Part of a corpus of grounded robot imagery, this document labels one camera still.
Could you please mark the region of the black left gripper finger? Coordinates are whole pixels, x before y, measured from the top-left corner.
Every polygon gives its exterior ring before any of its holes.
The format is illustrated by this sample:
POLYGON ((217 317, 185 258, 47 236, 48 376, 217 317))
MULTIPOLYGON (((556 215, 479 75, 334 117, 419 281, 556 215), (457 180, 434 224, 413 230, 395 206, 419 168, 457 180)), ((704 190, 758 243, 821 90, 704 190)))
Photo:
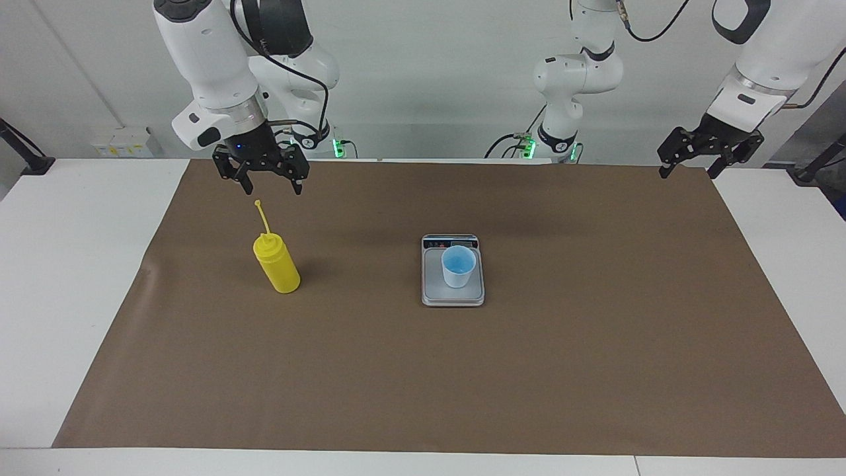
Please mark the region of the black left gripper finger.
POLYGON ((763 142, 764 136, 761 132, 753 132, 748 138, 735 145, 718 141, 715 149, 717 159, 708 168, 709 178, 715 180, 728 167, 738 163, 747 163, 763 142))
POLYGON ((674 128, 668 137, 659 145, 658 156, 661 160, 662 166, 659 169, 659 175, 662 179, 666 179, 671 175, 674 169, 685 161, 694 159, 698 155, 695 147, 696 138, 694 132, 682 127, 674 128))

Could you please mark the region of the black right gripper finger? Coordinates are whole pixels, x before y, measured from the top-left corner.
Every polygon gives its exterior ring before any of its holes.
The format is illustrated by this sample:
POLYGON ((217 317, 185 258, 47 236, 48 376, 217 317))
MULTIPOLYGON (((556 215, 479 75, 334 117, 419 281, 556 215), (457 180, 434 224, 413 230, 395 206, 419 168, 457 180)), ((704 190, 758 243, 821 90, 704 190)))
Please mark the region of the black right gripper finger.
POLYGON ((227 147, 215 147, 212 160, 223 180, 235 181, 248 196, 253 193, 254 186, 249 177, 253 165, 251 160, 238 159, 238 157, 230 154, 227 147))
POLYGON ((264 168, 290 181, 293 192, 301 195, 309 176, 309 162, 299 145, 278 147, 264 159, 264 168))

